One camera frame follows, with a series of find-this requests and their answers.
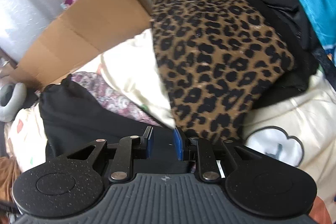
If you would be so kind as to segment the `cream bear print bedsheet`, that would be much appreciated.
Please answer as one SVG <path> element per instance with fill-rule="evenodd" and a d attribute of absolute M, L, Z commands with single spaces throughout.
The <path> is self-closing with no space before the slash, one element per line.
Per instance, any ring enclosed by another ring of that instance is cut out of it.
<path fill-rule="evenodd" d="M 172 173 L 185 166 L 173 158 L 169 99 L 155 64 L 150 30 L 98 55 L 72 76 L 119 118 L 158 127 L 157 148 L 147 172 Z M 51 148 L 39 104 L 20 110 L 5 127 L 6 148 L 21 171 L 42 164 Z M 312 215 L 319 223 L 335 220 L 335 90 L 321 69 L 310 76 L 299 96 L 251 111 L 243 123 L 244 143 L 265 155 L 296 166 L 315 179 L 318 200 Z"/>

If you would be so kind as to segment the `leopard print garment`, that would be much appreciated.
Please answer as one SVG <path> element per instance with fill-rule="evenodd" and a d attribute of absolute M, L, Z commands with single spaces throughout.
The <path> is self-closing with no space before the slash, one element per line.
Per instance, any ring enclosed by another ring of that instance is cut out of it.
<path fill-rule="evenodd" d="M 176 126 L 213 143 L 240 139 L 253 103 L 294 67 L 246 0 L 152 0 L 151 30 Z"/>

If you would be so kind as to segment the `black bear patchwork shorts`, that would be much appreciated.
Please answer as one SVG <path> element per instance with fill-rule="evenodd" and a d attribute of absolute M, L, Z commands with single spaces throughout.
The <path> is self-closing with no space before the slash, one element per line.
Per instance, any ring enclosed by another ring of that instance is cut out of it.
<path fill-rule="evenodd" d="M 192 161 L 179 161 L 173 145 L 173 130 L 152 119 L 140 122 L 105 108 L 94 96 L 68 75 L 61 84 L 42 91 L 39 111 L 47 137 L 46 159 L 73 152 L 96 139 L 109 144 L 123 137 L 142 135 L 153 126 L 154 148 L 148 160 L 135 160 L 134 169 L 142 173 L 177 174 L 193 172 Z"/>

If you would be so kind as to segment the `brown garment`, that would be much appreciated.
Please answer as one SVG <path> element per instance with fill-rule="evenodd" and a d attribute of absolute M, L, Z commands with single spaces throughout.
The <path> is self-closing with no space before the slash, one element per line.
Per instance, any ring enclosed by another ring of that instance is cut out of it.
<path fill-rule="evenodd" d="M 14 157 L 0 158 L 0 198 L 1 201 L 13 202 L 12 188 L 15 180 L 21 174 Z"/>

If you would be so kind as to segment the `brown cardboard sheet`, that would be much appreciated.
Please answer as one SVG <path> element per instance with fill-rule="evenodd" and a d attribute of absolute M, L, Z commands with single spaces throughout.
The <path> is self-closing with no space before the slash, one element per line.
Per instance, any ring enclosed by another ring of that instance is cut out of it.
<path fill-rule="evenodd" d="M 145 0 L 77 0 L 29 47 L 10 73 L 31 88 L 57 83 L 150 26 Z"/>

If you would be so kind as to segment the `grey neck pillow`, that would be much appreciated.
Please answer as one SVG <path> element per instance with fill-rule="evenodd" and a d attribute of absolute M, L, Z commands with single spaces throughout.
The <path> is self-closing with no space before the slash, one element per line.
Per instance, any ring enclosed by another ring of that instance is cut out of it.
<path fill-rule="evenodd" d="M 11 122 L 22 108 L 27 95 L 24 83 L 1 87 L 1 122 Z"/>

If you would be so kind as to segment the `black garment under leopard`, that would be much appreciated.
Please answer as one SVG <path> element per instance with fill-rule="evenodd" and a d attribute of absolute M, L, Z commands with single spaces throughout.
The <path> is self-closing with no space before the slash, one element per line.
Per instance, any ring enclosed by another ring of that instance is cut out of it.
<path fill-rule="evenodd" d="M 313 56 L 317 38 L 298 0 L 246 0 L 255 7 L 288 46 L 294 68 L 284 73 L 253 104 L 254 109 L 270 106 L 305 92 L 309 78 L 319 66 Z"/>

